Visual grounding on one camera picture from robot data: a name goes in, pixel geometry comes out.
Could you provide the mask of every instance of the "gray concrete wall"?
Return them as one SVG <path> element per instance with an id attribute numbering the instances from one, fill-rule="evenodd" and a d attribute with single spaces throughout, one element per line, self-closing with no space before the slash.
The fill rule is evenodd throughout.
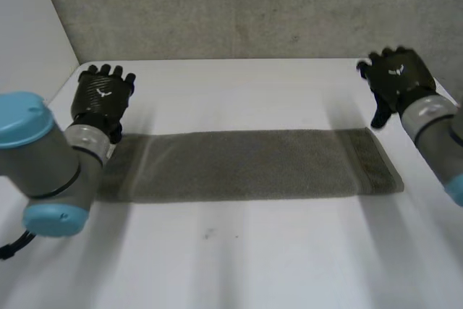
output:
<path id="1" fill-rule="evenodd" d="M 52 0 L 81 62 L 418 50 L 463 97 L 463 0 Z"/>

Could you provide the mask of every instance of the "white wall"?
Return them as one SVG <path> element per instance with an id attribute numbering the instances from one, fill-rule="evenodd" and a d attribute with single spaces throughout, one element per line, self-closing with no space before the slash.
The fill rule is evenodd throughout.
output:
<path id="1" fill-rule="evenodd" d="M 77 65 L 51 0 L 0 0 L 0 93 L 49 101 Z"/>

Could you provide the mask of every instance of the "black cable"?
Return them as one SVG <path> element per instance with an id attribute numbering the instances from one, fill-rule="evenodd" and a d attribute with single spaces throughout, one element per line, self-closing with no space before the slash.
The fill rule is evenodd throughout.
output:
<path id="1" fill-rule="evenodd" d="M 0 260 L 7 260 L 8 258 L 13 257 L 15 253 L 32 242 L 34 238 L 35 234 L 26 231 L 12 244 L 6 244 L 5 246 L 0 247 Z"/>

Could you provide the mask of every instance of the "gray towel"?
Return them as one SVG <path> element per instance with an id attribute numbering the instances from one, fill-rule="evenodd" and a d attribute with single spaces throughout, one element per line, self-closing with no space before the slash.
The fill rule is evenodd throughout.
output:
<path id="1" fill-rule="evenodd" d="M 169 203 L 333 198 L 404 189 L 368 129 L 125 135 L 99 199 Z"/>

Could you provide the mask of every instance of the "white logo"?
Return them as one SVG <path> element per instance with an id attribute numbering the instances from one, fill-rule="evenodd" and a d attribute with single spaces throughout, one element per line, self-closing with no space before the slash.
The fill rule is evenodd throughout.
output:
<path id="1" fill-rule="evenodd" d="M 404 65 L 402 64 L 400 68 L 396 70 L 389 70 L 389 74 L 390 75 L 401 75 L 403 71 L 404 71 Z"/>
<path id="2" fill-rule="evenodd" d="M 108 92 L 108 93 L 101 92 L 99 88 L 97 88 L 96 91 L 102 98 L 109 96 L 110 94 L 113 94 L 112 92 Z"/>

